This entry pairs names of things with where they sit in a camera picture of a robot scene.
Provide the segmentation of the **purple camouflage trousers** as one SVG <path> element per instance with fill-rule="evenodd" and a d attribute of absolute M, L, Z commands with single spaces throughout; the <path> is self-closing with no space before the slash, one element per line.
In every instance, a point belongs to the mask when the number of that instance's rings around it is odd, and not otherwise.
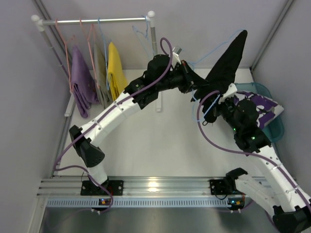
<path fill-rule="evenodd" d="M 278 117 L 284 108 L 272 99 L 248 91 L 238 91 L 234 96 L 234 104 L 237 106 L 243 99 L 250 100 L 256 107 L 259 116 L 256 119 L 257 126 L 264 129 L 271 121 Z"/>

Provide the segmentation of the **black trousers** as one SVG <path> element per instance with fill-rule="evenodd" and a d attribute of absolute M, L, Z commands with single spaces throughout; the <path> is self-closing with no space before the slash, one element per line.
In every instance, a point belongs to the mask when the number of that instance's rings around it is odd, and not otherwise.
<path fill-rule="evenodd" d="M 246 30 L 239 33 L 205 78 L 208 81 L 208 85 L 199 87 L 194 93 L 193 100 L 199 100 L 202 103 L 203 114 L 205 114 L 200 119 L 201 122 L 213 123 L 216 121 L 217 117 L 213 113 L 216 106 L 214 100 L 217 96 L 226 93 L 230 84 L 234 83 L 247 35 L 248 32 Z"/>

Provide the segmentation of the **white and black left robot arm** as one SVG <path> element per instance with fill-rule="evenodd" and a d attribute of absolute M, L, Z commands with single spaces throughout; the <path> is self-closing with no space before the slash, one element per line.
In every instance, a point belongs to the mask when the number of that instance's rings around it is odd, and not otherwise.
<path fill-rule="evenodd" d="M 143 75 L 131 81 L 109 107 L 89 123 L 70 128 L 73 147 L 83 160 L 91 182 L 95 186 L 107 186 L 105 154 L 100 144 L 123 121 L 155 101 L 161 91 L 177 88 L 186 94 L 208 85 L 208 81 L 197 75 L 186 61 L 173 66 L 169 56 L 156 55 Z"/>

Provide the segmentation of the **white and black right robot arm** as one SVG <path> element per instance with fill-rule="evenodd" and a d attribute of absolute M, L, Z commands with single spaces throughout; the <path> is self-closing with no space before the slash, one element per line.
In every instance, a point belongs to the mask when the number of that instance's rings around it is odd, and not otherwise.
<path fill-rule="evenodd" d="M 260 95 L 240 92 L 219 102 L 214 94 L 200 101 L 206 115 L 222 116 L 234 133 L 238 151 L 217 146 L 218 149 L 243 154 L 262 172 L 270 188 L 265 188 L 242 168 L 226 173 L 223 181 L 226 194 L 246 194 L 272 218 L 281 233 L 300 233 L 311 226 L 311 198 L 299 187 L 278 156 L 272 143 L 261 129 L 262 120 L 273 117 L 278 104 Z"/>

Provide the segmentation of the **yellow trousers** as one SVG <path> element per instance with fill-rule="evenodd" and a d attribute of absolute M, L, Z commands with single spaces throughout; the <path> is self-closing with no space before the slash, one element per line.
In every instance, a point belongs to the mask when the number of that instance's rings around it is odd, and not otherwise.
<path fill-rule="evenodd" d="M 115 101 L 127 87 L 128 82 L 123 73 L 119 52 L 113 42 L 108 46 L 107 77 L 112 100 Z"/>

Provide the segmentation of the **grey trousers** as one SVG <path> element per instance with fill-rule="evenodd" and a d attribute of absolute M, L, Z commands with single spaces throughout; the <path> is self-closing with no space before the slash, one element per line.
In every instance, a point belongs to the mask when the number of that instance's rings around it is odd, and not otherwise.
<path fill-rule="evenodd" d="M 97 44 L 93 45 L 93 60 L 97 96 L 100 104 L 103 108 L 106 108 L 112 103 L 112 96 L 110 90 L 107 89 L 106 84 L 105 57 Z"/>

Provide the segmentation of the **teal plastic bin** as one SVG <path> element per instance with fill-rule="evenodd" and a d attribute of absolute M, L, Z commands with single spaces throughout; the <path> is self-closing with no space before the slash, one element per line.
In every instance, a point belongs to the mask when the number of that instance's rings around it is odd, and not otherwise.
<path fill-rule="evenodd" d="M 272 99 L 270 91 L 259 83 L 237 83 L 238 91 L 253 92 Z M 272 143 L 279 141 L 284 135 L 284 126 L 282 124 L 280 115 L 271 121 L 262 131 L 266 134 Z"/>

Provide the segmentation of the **white and metal clothes rack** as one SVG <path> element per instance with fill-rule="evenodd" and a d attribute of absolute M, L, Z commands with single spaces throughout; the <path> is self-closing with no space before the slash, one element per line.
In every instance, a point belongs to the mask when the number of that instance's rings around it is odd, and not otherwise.
<path fill-rule="evenodd" d="M 156 33 L 154 26 L 154 12 L 150 11 L 147 16 L 141 18 L 121 19 L 96 19 L 96 20 L 42 20 L 33 15 L 32 21 L 41 32 L 49 49 L 55 52 L 46 27 L 55 26 L 58 30 L 63 25 L 78 24 L 84 34 L 91 61 L 91 67 L 86 63 L 82 52 L 77 45 L 77 39 L 73 35 L 70 38 L 61 36 L 65 51 L 71 48 L 72 59 L 63 64 L 59 61 L 61 68 L 68 78 L 69 91 L 71 93 L 68 109 L 69 117 L 72 113 L 80 114 L 84 119 L 89 118 L 90 109 L 94 105 L 100 106 L 101 110 L 114 106 L 123 91 L 128 86 L 128 79 L 123 73 L 120 53 L 112 41 L 108 41 L 100 27 L 101 23 L 136 22 L 144 21 L 147 31 L 151 33 L 152 48 L 156 52 Z"/>

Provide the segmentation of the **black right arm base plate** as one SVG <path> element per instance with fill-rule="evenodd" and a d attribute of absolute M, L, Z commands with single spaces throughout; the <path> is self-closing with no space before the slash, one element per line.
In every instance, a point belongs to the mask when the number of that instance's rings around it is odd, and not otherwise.
<path fill-rule="evenodd" d="M 236 189 L 234 182 L 226 179 L 209 180 L 209 185 L 211 194 L 215 196 L 241 194 L 241 192 Z"/>

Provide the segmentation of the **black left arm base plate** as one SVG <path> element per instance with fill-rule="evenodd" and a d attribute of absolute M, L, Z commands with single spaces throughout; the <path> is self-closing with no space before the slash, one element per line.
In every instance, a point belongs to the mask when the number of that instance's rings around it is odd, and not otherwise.
<path fill-rule="evenodd" d="M 123 180 L 108 180 L 101 184 L 112 196 L 123 195 Z M 82 182 L 81 196 L 108 196 L 100 187 L 96 186 L 91 180 Z"/>

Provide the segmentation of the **aluminium mounting rail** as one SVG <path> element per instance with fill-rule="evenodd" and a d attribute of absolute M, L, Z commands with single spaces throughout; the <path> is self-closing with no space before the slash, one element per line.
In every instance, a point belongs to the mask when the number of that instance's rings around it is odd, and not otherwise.
<path fill-rule="evenodd" d="M 37 198 L 44 207 L 81 208 L 101 213 L 110 208 L 207 207 L 240 211 L 253 201 L 246 194 L 212 195 L 209 177 L 111 177 L 123 180 L 123 195 L 81 196 L 86 177 L 54 177 L 43 179 Z M 263 177 L 255 177 L 265 188 L 270 184 Z"/>

